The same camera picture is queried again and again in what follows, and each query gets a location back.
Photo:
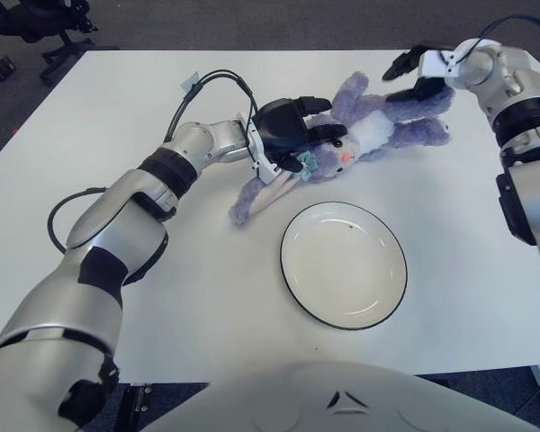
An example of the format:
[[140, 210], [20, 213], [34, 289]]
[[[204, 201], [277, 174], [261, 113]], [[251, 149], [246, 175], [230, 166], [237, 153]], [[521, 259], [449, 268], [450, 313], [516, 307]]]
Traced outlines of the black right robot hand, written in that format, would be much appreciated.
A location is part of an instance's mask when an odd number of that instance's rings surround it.
[[390, 94], [388, 102], [426, 101], [446, 88], [445, 77], [454, 66], [455, 51], [439, 49], [426, 44], [415, 45], [401, 53], [382, 75], [383, 81], [392, 81], [410, 72], [417, 71], [415, 85], [406, 90]]

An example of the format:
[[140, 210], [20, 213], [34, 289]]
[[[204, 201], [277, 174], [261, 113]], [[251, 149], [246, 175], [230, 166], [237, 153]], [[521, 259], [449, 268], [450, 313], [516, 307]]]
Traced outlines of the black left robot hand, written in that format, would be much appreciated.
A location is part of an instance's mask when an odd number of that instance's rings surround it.
[[263, 184], [272, 183], [283, 171], [301, 172], [304, 164], [297, 158], [299, 154], [347, 134], [347, 127], [339, 123], [306, 125], [307, 117], [331, 108], [327, 99], [302, 96], [274, 100], [256, 112], [253, 125], [262, 149], [254, 153], [254, 160]]

